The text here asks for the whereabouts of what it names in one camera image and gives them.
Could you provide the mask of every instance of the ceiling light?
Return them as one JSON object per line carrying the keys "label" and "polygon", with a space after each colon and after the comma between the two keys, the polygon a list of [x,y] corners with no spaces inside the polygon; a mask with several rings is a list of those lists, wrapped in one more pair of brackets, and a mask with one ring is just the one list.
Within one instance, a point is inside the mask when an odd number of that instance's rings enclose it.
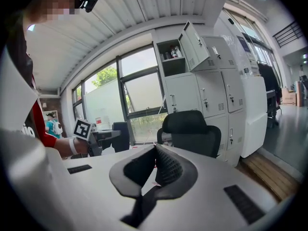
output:
{"label": "ceiling light", "polygon": [[33,24],[33,25],[28,27],[28,30],[32,32],[34,30],[34,27],[35,27],[35,25]]}

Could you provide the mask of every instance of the corrugated ceiling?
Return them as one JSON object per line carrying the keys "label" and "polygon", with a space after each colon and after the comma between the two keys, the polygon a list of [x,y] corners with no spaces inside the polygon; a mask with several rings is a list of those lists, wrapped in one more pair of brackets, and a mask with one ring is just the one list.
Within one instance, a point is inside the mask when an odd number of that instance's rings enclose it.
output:
{"label": "corrugated ceiling", "polygon": [[26,39],[37,86],[58,88],[89,52],[126,28],[165,16],[202,15],[204,6],[205,0],[98,0],[91,13],[36,25]]}

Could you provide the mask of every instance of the chair headrest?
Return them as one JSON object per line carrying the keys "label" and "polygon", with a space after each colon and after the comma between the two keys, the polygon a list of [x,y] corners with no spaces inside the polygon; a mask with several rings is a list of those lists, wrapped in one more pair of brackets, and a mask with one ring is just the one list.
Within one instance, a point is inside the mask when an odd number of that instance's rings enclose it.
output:
{"label": "chair headrest", "polygon": [[207,125],[198,110],[168,114],[163,122],[163,132],[178,134],[205,134]]}

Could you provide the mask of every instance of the black office chair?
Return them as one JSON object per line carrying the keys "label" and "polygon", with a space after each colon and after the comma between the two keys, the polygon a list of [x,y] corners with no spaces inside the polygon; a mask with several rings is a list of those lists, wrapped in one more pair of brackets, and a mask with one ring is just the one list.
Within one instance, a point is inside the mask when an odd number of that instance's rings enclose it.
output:
{"label": "black office chair", "polygon": [[157,142],[162,143],[162,133],[170,133],[174,147],[216,158],[220,129],[208,126],[200,111],[190,110],[166,116],[163,127],[157,132]]}

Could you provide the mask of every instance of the red sleeve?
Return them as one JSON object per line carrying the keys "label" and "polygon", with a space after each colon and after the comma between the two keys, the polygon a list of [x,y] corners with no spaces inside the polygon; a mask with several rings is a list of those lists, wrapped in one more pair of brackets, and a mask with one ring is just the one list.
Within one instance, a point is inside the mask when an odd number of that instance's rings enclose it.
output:
{"label": "red sleeve", "polygon": [[45,132],[43,113],[37,101],[34,103],[32,110],[34,116],[34,123],[39,135],[39,139],[46,147],[54,147],[57,138]]}

